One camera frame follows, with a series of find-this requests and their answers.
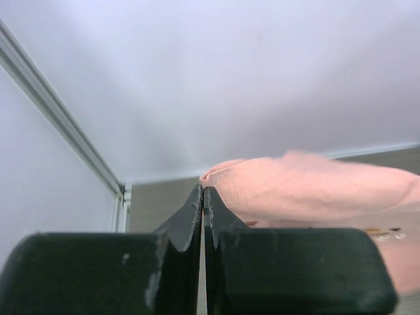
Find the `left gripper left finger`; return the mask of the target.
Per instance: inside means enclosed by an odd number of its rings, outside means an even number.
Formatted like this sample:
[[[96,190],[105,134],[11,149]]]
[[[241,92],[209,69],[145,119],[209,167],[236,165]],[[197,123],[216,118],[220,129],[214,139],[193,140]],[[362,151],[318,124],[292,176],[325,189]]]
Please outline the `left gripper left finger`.
[[[203,190],[149,233],[37,233],[1,272],[2,314],[195,314]]]

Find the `pink printed t shirt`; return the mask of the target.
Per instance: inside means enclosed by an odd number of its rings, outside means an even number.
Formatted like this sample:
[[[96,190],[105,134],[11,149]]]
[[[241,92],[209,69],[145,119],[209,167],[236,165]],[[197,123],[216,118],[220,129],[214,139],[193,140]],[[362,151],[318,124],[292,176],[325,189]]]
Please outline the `pink printed t shirt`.
[[[199,179],[255,228],[352,227],[378,246],[399,292],[419,290],[419,176],[299,151],[220,163]]]

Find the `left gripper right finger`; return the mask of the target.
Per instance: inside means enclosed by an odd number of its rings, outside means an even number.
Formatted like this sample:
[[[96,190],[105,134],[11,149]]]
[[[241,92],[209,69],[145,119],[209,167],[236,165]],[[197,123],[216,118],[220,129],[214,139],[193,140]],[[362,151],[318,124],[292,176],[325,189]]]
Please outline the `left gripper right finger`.
[[[209,314],[392,314],[398,294],[354,228],[250,228],[203,192]]]

